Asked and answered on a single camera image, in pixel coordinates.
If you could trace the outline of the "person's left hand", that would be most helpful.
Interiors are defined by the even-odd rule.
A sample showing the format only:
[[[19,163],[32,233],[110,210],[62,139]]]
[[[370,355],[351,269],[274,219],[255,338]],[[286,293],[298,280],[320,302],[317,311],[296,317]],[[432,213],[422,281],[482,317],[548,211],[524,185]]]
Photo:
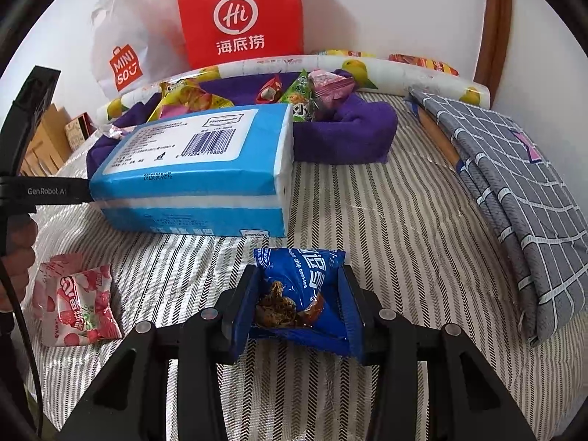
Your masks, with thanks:
[[[8,220],[6,254],[1,261],[14,288],[18,303],[26,295],[29,285],[29,269],[34,265],[34,244],[38,235],[37,223],[28,215],[12,216]]]

